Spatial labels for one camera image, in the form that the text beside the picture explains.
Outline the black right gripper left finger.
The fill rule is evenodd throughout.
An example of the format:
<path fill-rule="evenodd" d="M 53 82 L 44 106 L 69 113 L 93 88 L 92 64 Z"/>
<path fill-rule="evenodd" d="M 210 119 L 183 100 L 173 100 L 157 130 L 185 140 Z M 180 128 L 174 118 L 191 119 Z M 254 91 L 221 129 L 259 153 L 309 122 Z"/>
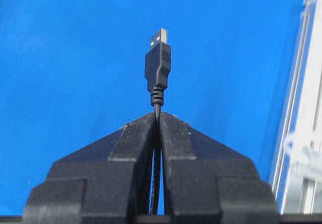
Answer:
<path fill-rule="evenodd" d="M 148 113 L 54 162 L 24 223 L 130 223 L 149 210 L 155 116 Z"/>

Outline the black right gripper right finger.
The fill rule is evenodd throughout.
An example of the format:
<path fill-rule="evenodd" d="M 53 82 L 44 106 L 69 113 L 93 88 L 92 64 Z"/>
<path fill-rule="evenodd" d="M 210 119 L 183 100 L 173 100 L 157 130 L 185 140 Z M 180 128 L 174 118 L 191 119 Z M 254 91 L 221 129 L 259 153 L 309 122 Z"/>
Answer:
<path fill-rule="evenodd" d="M 277 223 L 270 186 L 252 160 L 163 112 L 166 213 L 173 223 Z"/>

